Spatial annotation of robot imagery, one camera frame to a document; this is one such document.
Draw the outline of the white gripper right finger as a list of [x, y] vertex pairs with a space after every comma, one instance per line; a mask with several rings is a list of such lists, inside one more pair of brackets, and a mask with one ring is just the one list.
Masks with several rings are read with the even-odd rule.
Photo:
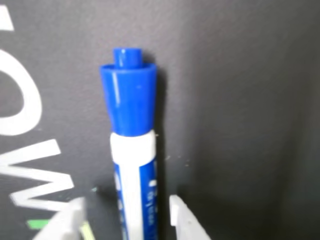
[[177, 240], [210, 240], [193, 212], [178, 195], [169, 197], [170, 224]]

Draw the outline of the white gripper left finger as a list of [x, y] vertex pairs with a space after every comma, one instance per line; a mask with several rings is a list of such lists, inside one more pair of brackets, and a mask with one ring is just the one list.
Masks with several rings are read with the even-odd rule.
[[75, 198], [57, 212], [33, 240], [79, 240], [80, 229], [85, 220], [85, 198]]

